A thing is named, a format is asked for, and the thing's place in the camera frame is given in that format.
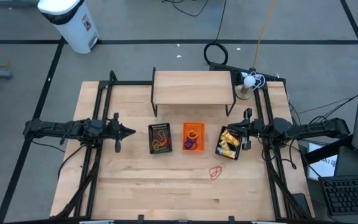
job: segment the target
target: wooden table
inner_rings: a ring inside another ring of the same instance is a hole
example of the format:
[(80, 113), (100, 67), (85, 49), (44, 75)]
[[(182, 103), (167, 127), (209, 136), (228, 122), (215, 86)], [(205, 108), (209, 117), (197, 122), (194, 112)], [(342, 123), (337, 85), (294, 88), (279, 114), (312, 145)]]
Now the wooden table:
[[(273, 115), (291, 121), (283, 83), (267, 85)], [(83, 82), (74, 120), (92, 116), (97, 86), (98, 82)], [(104, 141), (92, 219), (136, 220), (143, 214), (146, 220), (227, 220), (230, 215), (236, 220), (274, 220), (268, 174), (258, 140), (251, 138), (252, 149), (241, 151), (238, 161), (214, 153), (221, 126), (241, 121), (247, 108), (256, 111), (254, 98), (239, 100), (230, 117), (224, 116), (224, 109), (218, 105), (169, 105), (161, 107), (156, 118), (150, 107), (150, 93), (151, 86), (112, 88), (109, 117), (119, 112), (120, 122), (136, 133), (123, 140), (121, 153), (114, 152), (113, 140)], [(205, 123), (205, 152), (182, 151), (184, 121)], [(172, 153), (149, 154), (148, 125), (157, 123), (170, 123)], [(78, 146), (78, 141), (69, 140), (65, 157)], [(51, 215), (60, 212), (78, 188), (84, 155), (82, 150), (63, 168)], [(282, 149), (282, 157), (288, 158), (288, 148)], [(299, 153), (293, 151), (293, 159), (297, 167), (302, 167)], [(222, 166), (223, 171), (218, 179), (211, 180), (208, 171), (216, 165)], [(314, 216), (303, 169), (294, 170), (287, 162), (283, 166), (289, 191), (304, 193)], [(278, 187), (277, 192), (285, 217)], [(87, 199), (86, 192), (83, 205)]]
[(158, 105), (225, 105), (229, 116), (236, 94), (229, 71), (156, 71), (153, 68), (151, 103)]

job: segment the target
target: white lid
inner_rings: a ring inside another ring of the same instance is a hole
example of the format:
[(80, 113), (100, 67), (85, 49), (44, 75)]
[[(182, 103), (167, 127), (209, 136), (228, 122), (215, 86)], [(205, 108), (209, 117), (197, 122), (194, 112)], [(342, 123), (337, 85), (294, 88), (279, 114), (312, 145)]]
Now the white lid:
[(40, 0), (38, 9), (51, 15), (62, 15), (72, 10), (80, 0)]

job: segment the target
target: orange basket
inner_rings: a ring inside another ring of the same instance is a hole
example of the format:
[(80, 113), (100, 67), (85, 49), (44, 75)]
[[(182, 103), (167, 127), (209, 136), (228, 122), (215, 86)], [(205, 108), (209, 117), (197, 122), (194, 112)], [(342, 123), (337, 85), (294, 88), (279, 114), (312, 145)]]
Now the orange basket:
[(203, 152), (204, 147), (204, 123), (184, 122), (182, 149), (189, 152)]

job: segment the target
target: gray floor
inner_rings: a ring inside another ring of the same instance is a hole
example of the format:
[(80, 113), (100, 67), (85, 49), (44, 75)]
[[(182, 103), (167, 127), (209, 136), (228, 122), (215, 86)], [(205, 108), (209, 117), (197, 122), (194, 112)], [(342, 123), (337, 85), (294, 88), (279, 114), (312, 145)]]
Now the gray floor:
[[(193, 18), (161, 0), (86, 2), (103, 40), (214, 39), (223, 8), (223, 1), (211, 0), (204, 12)], [(188, 0), (178, 7), (196, 13), (203, 3)], [(269, 0), (229, 0), (219, 38), (257, 39), (269, 3)], [(347, 0), (347, 3), (358, 24), (358, 1)], [(59, 33), (37, 9), (0, 7), (0, 40), (59, 38)], [(357, 40), (341, 3), (333, 0), (277, 1), (264, 39)], [(252, 65), (255, 45), (225, 46), (229, 51), (228, 65), (241, 68)], [(203, 47), (203, 44), (97, 45), (90, 54), (79, 55), (65, 45), (41, 119), (72, 119), (81, 82), (107, 79), (111, 69), (120, 80), (150, 80), (152, 67), (207, 70)], [(23, 143), (24, 123), (34, 113), (56, 48), (52, 44), (0, 45), (12, 60), (10, 70), (14, 73), (12, 80), (0, 80), (0, 204)], [(212, 61), (223, 60), (222, 53), (213, 47), (208, 55)], [(259, 55), (258, 71), (278, 73), (287, 79), (290, 101), (297, 111), (358, 93), (358, 45), (262, 45)], [(357, 102), (353, 101), (333, 117), (344, 118), (352, 129), (356, 106)], [(330, 109), (301, 114), (301, 120), (307, 122)], [(58, 145), (56, 139), (40, 142)], [(31, 146), (6, 221), (48, 217), (62, 158), (61, 152)], [(318, 189), (312, 186), (311, 191), (314, 195)], [(325, 211), (318, 201), (317, 214), (323, 217)]]

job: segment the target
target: black basket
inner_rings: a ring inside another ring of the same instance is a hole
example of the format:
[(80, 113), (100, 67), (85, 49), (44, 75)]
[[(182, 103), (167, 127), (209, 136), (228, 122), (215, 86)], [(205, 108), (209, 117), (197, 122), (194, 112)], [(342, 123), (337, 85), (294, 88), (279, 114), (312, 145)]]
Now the black basket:
[(220, 155), (220, 154), (218, 153), (218, 147), (221, 147), (221, 146), (219, 145), (219, 142), (222, 141), (222, 140), (221, 140), (221, 135), (222, 135), (222, 133), (223, 133), (225, 130), (228, 130), (229, 133), (239, 141), (239, 145), (238, 145), (238, 146), (233, 146), (233, 145), (230, 144), (230, 143), (227, 144), (227, 145), (230, 147), (230, 150), (236, 152), (236, 156), (234, 157), (234, 159), (235, 159), (235, 160), (238, 160), (239, 154), (240, 154), (240, 149), (241, 149), (242, 135), (241, 135), (240, 133), (238, 133), (237, 131), (231, 130), (231, 129), (229, 129), (228, 127), (225, 127), (225, 126), (222, 126), (222, 130), (221, 130), (221, 132), (219, 133), (218, 143), (216, 144), (215, 153), (216, 153), (217, 155)]
[[(169, 142), (165, 149), (155, 151), (153, 149), (152, 143), (154, 140), (158, 141), (161, 139), (161, 137), (159, 135), (160, 131), (163, 131), (165, 137), (168, 138)], [(160, 154), (160, 153), (165, 153), (165, 152), (172, 152), (171, 129), (170, 129), (169, 123), (149, 125), (149, 147), (150, 147), (150, 154)]]

